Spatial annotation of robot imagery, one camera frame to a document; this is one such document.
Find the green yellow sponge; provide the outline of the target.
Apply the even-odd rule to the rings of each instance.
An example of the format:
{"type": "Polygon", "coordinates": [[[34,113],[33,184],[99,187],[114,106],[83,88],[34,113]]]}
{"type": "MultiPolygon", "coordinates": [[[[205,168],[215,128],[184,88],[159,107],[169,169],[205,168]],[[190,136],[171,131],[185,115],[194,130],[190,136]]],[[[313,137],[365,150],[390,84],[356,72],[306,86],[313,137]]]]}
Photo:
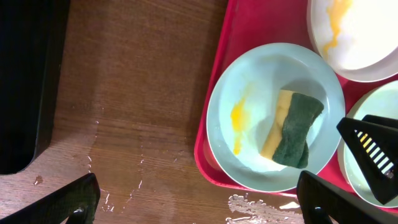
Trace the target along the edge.
{"type": "Polygon", "coordinates": [[[306,168],[307,134],[323,109],[323,103],[314,97],[281,90],[275,118],[260,155],[283,166],[306,168]]]}

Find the light blue plate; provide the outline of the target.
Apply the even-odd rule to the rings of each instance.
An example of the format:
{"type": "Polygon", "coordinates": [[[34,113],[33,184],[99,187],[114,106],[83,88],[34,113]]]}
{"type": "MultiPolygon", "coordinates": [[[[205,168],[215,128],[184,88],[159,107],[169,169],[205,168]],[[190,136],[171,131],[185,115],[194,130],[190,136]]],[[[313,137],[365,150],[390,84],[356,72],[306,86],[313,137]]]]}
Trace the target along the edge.
{"type": "Polygon", "coordinates": [[[317,174],[332,158],[341,136],[345,99],[331,67],[315,52],[273,43],[238,57],[217,81],[206,113],[206,132],[216,163],[239,185],[260,192],[294,189],[300,169],[260,155],[276,115],[281,90],[312,96],[324,109],[307,135],[307,170],[317,174]]]}

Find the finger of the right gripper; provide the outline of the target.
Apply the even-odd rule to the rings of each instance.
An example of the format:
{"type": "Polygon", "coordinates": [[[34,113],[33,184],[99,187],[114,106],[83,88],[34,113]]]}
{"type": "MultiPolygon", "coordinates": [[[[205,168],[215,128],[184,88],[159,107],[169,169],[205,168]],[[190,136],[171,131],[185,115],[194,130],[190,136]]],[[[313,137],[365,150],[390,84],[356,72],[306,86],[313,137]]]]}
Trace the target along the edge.
{"type": "Polygon", "coordinates": [[[376,200],[385,205],[397,197],[397,129],[342,118],[337,125],[344,142],[376,200]]]}
{"type": "Polygon", "coordinates": [[[363,121],[378,124],[381,126],[394,128],[394,129],[398,128],[398,120],[397,119],[385,118],[385,117],[374,116],[374,115],[368,114],[363,118],[363,121]]]}

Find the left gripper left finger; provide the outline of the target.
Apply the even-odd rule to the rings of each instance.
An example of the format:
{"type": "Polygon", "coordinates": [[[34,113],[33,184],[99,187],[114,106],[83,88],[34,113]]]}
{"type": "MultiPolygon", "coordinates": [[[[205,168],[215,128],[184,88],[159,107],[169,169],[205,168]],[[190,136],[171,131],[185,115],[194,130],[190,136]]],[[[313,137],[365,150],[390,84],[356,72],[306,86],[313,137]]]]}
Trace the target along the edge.
{"type": "Polygon", "coordinates": [[[1,224],[92,224],[100,200],[94,173],[86,174],[33,204],[1,219],[1,224]]]}

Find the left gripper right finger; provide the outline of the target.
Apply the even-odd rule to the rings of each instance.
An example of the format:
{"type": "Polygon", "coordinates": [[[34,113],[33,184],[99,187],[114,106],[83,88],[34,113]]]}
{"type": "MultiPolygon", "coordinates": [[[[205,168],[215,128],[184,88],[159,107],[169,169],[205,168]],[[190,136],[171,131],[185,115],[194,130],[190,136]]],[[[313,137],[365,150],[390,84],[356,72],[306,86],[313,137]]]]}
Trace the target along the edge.
{"type": "Polygon", "coordinates": [[[397,217],[361,201],[345,190],[304,170],[297,182],[297,198],[305,224],[397,224],[397,217]]]}

